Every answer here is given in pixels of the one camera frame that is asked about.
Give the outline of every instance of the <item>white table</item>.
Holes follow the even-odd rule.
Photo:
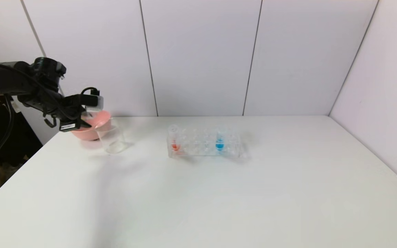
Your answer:
[[[0,248],[397,248],[397,175],[326,116],[121,120],[123,153],[59,133],[0,189]],[[191,123],[246,156],[168,158]]]

